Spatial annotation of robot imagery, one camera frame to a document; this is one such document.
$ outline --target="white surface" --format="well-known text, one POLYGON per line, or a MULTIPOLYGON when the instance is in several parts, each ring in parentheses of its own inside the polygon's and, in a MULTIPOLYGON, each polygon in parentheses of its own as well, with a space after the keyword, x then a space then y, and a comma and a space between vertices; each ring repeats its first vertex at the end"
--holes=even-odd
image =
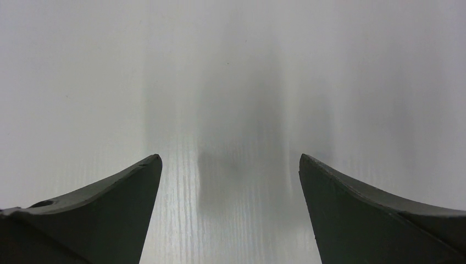
POLYGON ((0 207, 159 153, 141 263, 319 263, 297 180, 305 152, 466 209, 465 11, 460 0, 0 1, 0 207))

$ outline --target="gray surface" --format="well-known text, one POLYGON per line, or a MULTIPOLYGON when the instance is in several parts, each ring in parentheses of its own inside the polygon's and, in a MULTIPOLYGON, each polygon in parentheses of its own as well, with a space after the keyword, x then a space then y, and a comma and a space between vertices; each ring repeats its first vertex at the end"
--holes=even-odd
POLYGON ((319 263, 302 152, 465 209, 458 1, 0 1, 0 207, 150 153, 141 263, 319 263))

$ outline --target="robotic claw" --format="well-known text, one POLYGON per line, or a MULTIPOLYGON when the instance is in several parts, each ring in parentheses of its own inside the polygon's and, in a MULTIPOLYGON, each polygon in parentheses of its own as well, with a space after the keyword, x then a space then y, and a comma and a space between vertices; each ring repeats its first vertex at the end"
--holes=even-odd
MULTIPOLYGON (((162 173, 151 155, 29 208, 0 210, 0 263, 139 263, 162 173)), ((466 212, 410 201, 302 155, 323 264, 466 263, 466 212)))

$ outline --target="white background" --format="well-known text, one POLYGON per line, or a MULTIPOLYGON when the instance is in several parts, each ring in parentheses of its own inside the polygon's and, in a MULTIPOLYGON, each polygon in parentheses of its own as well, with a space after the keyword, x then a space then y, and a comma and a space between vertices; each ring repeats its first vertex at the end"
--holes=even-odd
POLYGON ((461 0, 1 0, 0 207, 159 153, 141 263, 320 263, 305 152, 466 209, 465 12, 461 0))

